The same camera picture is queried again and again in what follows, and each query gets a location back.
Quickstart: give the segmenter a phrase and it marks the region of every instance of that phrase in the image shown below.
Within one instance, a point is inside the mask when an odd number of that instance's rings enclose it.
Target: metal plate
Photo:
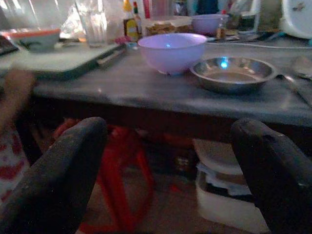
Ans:
[[[191,71],[205,89],[226,94],[252,92],[277,75],[269,63],[251,58],[212,58]]]

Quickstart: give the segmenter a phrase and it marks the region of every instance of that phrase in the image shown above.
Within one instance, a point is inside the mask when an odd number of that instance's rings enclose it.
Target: cutting board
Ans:
[[[48,53],[20,50],[0,56],[0,74],[12,66],[20,66],[34,72],[38,78],[73,79],[97,67],[98,59],[103,59],[123,48],[124,45],[118,44],[90,48],[85,43],[73,43],[66,46],[57,44],[55,50]]]

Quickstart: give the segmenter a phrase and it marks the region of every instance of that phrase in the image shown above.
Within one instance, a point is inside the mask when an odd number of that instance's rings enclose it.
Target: red patterned cloth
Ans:
[[[0,204],[8,198],[28,168],[19,134],[11,126],[0,136]]]

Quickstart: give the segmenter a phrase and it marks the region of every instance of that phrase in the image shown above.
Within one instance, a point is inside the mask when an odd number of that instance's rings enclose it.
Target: table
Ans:
[[[292,60],[311,53],[310,49],[209,44],[204,58],[261,59],[291,74]],[[297,81],[312,98],[312,82]],[[78,79],[39,81],[32,104],[39,118],[100,116],[111,124],[223,142],[230,141],[235,120],[251,117],[287,134],[312,155],[312,110],[283,80],[273,79],[249,95],[217,94],[202,89],[191,73],[169,77],[150,69],[138,51]]]

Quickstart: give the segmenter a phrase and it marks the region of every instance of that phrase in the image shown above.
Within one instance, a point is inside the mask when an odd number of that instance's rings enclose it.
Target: glass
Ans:
[[[89,46],[105,46],[107,20],[103,0],[76,0],[75,4]]]
[[[173,16],[174,0],[150,0],[150,17]]]

